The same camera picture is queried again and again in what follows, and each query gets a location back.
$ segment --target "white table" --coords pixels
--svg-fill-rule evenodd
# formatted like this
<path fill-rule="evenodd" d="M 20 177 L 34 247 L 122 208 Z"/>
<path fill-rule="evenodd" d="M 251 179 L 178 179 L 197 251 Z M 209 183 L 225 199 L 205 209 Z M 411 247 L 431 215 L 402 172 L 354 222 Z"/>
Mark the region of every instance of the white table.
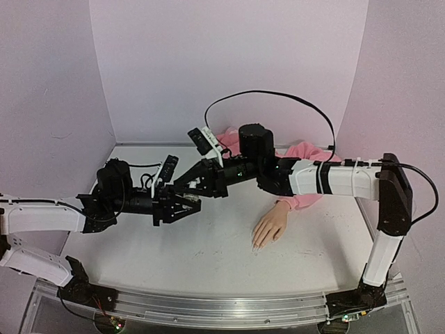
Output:
<path fill-rule="evenodd" d="M 111 157 L 148 164 L 168 154 L 179 157 L 174 178 L 200 160 L 190 147 L 116 147 Z M 145 171 L 131 169 L 135 185 Z M 81 260 L 92 283 L 142 292 L 270 296 L 356 288 L 372 241 L 355 199 L 325 196 L 293 212 L 278 242 L 252 252 L 252 229 L 274 200 L 251 180 L 230 186 L 228 198 L 203 198 L 200 213 L 171 225 L 121 214 L 104 232 L 72 233 L 63 254 Z"/>

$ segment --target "pink fabric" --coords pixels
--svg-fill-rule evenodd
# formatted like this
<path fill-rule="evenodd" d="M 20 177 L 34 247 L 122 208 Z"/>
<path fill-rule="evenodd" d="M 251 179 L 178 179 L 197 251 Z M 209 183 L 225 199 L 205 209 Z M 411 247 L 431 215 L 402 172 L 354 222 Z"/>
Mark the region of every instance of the pink fabric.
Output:
<path fill-rule="evenodd" d="M 239 141 L 238 141 L 238 130 L 230 127 L 224 134 L 217 136 L 218 140 L 226 145 L 234 155 L 240 154 L 239 152 Z M 303 142 L 299 143 L 297 146 L 291 146 L 285 155 L 277 154 L 279 157 L 290 157 L 290 158 L 301 158 L 309 160 L 319 160 L 323 161 L 329 158 L 330 152 L 325 152 L 320 148 L 316 148 L 311 143 Z M 334 156 L 332 161 L 341 161 L 340 158 Z M 308 207 L 313 205 L 317 200 L 321 198 L 322 195 L 296 195 L 294 197 L 280 197 L 278 200 L 283 200 L 289 204 L 291 210 L 302 209 L 303 207 Z"/>

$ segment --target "human hand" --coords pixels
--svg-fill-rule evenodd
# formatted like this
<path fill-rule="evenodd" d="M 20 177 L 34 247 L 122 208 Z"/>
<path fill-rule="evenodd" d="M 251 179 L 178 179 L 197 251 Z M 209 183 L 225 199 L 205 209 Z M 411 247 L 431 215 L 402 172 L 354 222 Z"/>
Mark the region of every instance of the human hand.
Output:
<path fill-rule="evenodd" d="M 285 201 L 279 201 L 258 222 L 253 230 L 253 247 L 263 248 L 270 240 L 277 241 L 286 230 L 287 214 L 291 206 Z"/>

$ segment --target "black cable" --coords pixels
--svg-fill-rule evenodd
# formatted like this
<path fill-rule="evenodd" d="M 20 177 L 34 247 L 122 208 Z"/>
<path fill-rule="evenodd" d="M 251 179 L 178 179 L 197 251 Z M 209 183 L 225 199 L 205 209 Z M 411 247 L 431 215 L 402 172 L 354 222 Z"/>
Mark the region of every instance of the black cable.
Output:
<path fill-rule="evenodd" d="M 148 178 L 147 178 L 147 180 L 146 180 L 145 183 L 144 183 L 144 177 L 145 177 L 145 176 L 147 176 Z M 153 181 L 153 175 L 148 174 L 148 173 L 142 174 L 142 175 L 140 176 L 140 187 L 141 187 L 142 189 L 144 189 L 144 188 L 147 189 L 147 184 L 148 184 L 148 182 L 149 182 L 150 180 Z"/>
<path fill-rule="evenodd" d="M 436 211 L 437 207 L 439 206 L 439 192 L 437 190 L 435 183 L 421 169 L 417 168 L 416 166 L 412 166 L 409 164 L 402 164 L 400 162 L 384 162 L 383 161 L 383 162 L 374 162 L 371 165 L 372 166 L 395 166 L 395 167 L 410 169 L 410 170 L 413 170 L 414 172 L 416 172 L 417 174 L 419 174 L 420 176 L 422 176 L 430 184 L 432 191 L 434 192 L 435 203 L 429 211 L 427 211 L 425 214 L 422 214 L 421 216 L 414 219 L 411 223 L 412 225 L 414 225 L 415 223 L 418 223 L 422 219 L 425 219 L 426 217 L 430 216 L 434 211 Z"/>
<path fill-rule="evenodd" d="M 58 297 L 59 297 L 59 299 L 60 299 L 60 302 L 62 303 L 62 306 L 63 306 L 69 313 L 71 313 L 72 315 L 75 315 L 76 317 L 79 317 L 79 318 L 82 318 L 82 319 L 85 319 L 85 320 L 88 320 L 88 321 L 92 321 L 94 324 L 96 323 L 96 319 L 94 319 L 94 318 L 92 319 L 92 318 L 85 317 L 84 315 L 80 315 L 79 313 L 75 313 L 74 311 L 70 310 L 70 309 L 66 306 L 65 302 L 64 302 L 63 299 L 62 299 L 62 294 L 61 294 L 61 288 L 60 288 L 60 287 L 58 287 Z M 103 322 L 102 324 L 108 324 L 109 326 L 114 327 L 113 324 L 109 324 L 109 323 L 106 323 L 106 322 Z"/>
<path fill-rule="evenodd" d="M 62 207 L 69 207 L 70 209 L 73 209 L 75 212 L 81 214 L 82 216 L 95 221 L 97 223 L 107 223 L 109 221 L 112 221 L 113 219 L 117 218 L 123 211 L 124 211 L 124 206 L 125 206 L 125 185 L 124 185 L 124 180 L 121 180 L 122 182 L 122 193 L 123 193 L 123 199 L 122 199 L 122 206 L 119 209 L 119 211 L 117 212 L 117 214 L 115 214 L 113 217 L 108 218 L 108 219 L 96 219 L 93 217 L 90 217 L 89 215 L 87 215 L 85 212 L 83 212 L 82 210 L 80 210 L 79 208 L 75 207 L 74 205 L 65 203 L 65 202 L 58 202 L 56 200 L 44 200 L 44 199 L 30 199 L 30 200 L 22 200 L 22 199 L 15 199 L 15 200 L 11 200 L 11 202 L 13 203 L 49 203 L 49 204 L 54 204 L 54 205 L 60 205 Z M 9 203 L 9 200 L 0 200 L 0 203 Z"/>
<path fill-rule="evenodd" d="M 152 164 L 152 165 L 128 165 L 133 168 L 150 168 L 150 167 L 159 167 L 161 164 Z"/>
<path fill-rule="evenodd" d="M 291 95 L 291 94 L 280 93 L 280 92 L 274 92 L 274 91 L 271 91 L 271 90 L 246 90 L 246 91 L 243 91 L 243 92 L 239 92 L 239 93 L 235 93 L 235 94 L 232 94 L 232 95 L 223 97 L 223 98 L 221 98 L 221 99 L 219 99 L 219 100 L 216 100 L 214 103 L 210 104 L 210 106 L 207 108 L 206 112 L 204 113 L 204 121 L 205 121 L 205 123 L 206 123 L 206 126 L 207 126 L 208 128 L 210 128 L 210 126 L 209 126 L 209 122 L 207 121 L 207 113 L 209 112 L 209 109 L 210 109 L 213 105 L 215 105 L 215 104 L 217 104 L 217 103 L 219 103 L 219 102 L 221 102 L 221 101 L 230 99 L 231 97 L 235 97 L 235 96 L 238 96 L 238 95 L 244 95 L 244 94 L 250 94 L 250 93 L 260 93 L 260 94 L 269 94 L 269 95 L 276 95 L 276 96 L 287 97 L 287 98 L 289 98 L 289 99 L 291 99 L 291 100 L 294 100 L 294 101 L 297 101 L 297 102 L 299 102 L 299 103 L 301 103 L 301 104 L 304 104 L 305 106 L 308 106 L 308 107 L 310 107 L 310 108 L 313 108 L 313 110 L 315 110 L 317 113 L 319 113 L 320 115 L 322 115 L 322 117 L 326 120 L 326 122 L 327 122 L 328 125 L 329 125 L 329 128 L 331 129 L 331 133 L 332 133 L 332 142 L 333 142 L 333 144 L 332 144 L 332 154 L 331 154 L 331 156 L 329 157 L 329 159 L 326 160 L 325 162 L 330 161 L 330 160 L 334 157 L 334 155 L 335 155 L 335 150 L 336 150 L 335 133 L 334 133 L 334 127 L 333 127 L 333 125 L 332 125 L 331 120 L 329 119 L 329 117 L 327 117 L 325 113 L 323 113 L 319 108 L 317 108 L 317 107 L 316 107 L 315 105 L 313 105 L 311 102 L 308 102 L 308 101 L 302 99 L 301 97 L 298 97 L 298 96 L 295 96 L 295 95 Z"/>

